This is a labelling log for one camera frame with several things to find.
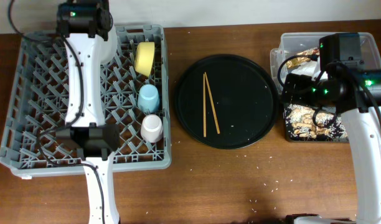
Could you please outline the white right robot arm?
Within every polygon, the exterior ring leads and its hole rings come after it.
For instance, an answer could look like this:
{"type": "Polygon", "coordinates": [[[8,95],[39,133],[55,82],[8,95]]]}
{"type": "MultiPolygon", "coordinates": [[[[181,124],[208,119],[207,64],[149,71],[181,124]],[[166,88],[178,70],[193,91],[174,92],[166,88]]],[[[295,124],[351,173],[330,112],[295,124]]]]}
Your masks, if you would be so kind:
{"type": "Polygon", "coordinates": [[[357,223],[381,223],[381,58],[371,34],[285,33],[271,60],[284,104],[327,112],[347,133],[357,223]]]}

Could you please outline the pink cup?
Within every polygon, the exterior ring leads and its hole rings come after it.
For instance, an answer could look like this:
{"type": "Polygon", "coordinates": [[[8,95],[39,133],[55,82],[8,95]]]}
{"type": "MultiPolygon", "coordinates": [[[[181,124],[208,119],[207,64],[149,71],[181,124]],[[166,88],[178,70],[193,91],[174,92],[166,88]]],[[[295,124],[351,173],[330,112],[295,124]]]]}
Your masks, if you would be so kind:
{"type": "Polygon", "coordinates": [[[163,137],[163,125],[160,117],[155,114],[147,115],[141,124],[141,137],[151,143],[158,142],[163,137]]]}

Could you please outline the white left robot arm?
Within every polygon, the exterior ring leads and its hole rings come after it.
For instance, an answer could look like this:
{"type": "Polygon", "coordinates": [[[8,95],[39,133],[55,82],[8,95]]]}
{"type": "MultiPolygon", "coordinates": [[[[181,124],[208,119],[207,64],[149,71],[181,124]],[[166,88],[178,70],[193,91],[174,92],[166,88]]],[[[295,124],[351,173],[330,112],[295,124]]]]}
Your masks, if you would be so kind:
{"type": "Polygon", "coordinates": [[[90,223],[119,223],[113,157],[118,126],[106,124],[101,65],[116,54],[118,38],[108,1],[66,1],[57,11],[57,33],[67,51],[69,106],[58,140],[74,149],[87,180],[90,223]]]}

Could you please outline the wooden chopstick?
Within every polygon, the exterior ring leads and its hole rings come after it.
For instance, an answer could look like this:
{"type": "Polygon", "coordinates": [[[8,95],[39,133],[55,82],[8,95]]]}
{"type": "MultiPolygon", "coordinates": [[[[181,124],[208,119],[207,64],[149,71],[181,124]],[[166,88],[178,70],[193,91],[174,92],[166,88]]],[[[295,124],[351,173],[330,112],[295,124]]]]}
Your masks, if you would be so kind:
{"type": "Polygon", "coordinates": [[[203,112],[203,137],[207,137],[207,124],[206,124],[206,102],[205,102],[205,73],[203,74],[203,84],[202,84],[202,112],[203,112]]]}
{"type": "Polygon", "coordinates": [[[218,123],[217,114],[216,114],[216,110],[215,110],[214,99],[212,97],[212,92],[210,89],[209,79],[207,77],[207,73],[205,73],[205,87],[207,88],[207,91],[209,93],[209,99],[210,99],[210,104],[212,107],[212,113],[213,113],[213,117],[214,117],[216,131],[217,131],[217,134],[220,134],[220,128],[219,128],[219,123],[218,123]]]}

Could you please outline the grey plate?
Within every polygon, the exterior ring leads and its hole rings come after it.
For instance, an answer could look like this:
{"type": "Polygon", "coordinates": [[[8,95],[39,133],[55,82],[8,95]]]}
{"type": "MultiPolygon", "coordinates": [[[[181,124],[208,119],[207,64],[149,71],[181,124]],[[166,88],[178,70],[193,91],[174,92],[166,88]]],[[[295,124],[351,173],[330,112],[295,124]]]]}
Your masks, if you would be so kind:
{"type": "Polygon", "coordinates": [[[113,26],[108,32],[108,40],[103,41],[100,48],[101,64],[110,62],[116,54],[118,46],[118,38],[116,28],[113,26]]]}

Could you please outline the light blue cup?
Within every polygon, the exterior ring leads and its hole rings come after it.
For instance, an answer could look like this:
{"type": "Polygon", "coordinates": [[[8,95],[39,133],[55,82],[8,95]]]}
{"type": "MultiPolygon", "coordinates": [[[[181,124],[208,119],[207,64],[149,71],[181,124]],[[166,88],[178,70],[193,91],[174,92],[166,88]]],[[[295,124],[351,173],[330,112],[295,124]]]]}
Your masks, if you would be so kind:
{"type": "Polygon", "coordinates": [[[146,113],[155,113],[159,108],[159,92],[158,89],[151,84],[143,85],[139,90],[138,108],[146,113]]]}

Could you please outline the yellow bowl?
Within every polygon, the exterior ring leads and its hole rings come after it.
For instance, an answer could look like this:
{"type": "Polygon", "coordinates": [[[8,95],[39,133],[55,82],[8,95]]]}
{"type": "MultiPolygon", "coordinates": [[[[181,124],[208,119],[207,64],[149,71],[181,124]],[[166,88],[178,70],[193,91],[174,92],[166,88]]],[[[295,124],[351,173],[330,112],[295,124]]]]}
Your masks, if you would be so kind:
{"type": "Polygon", "coordinates": [[[149,77],[154,63],[154,42],[141,42],[136,49],[135,71],[149,77]]]}

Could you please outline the gold foil wrapper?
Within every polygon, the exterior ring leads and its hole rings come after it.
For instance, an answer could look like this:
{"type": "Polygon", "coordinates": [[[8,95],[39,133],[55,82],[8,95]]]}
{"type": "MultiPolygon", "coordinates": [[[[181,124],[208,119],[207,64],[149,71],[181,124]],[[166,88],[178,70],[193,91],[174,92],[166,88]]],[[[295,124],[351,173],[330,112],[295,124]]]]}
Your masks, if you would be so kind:
{"type": "MultiPolygon", "coordinates": [[[[304,50],[302,52],[297,53],[296,55],[319,55],[319,49],[317,47],[311,48],[304,50]]],[[[307,57],[298,57],[298,58],[293,58],[286,63],[287,68],[294,68],[297,67],[298,65],[301,65],[303,62],[310,62],[311,59],[307,57]]]]}

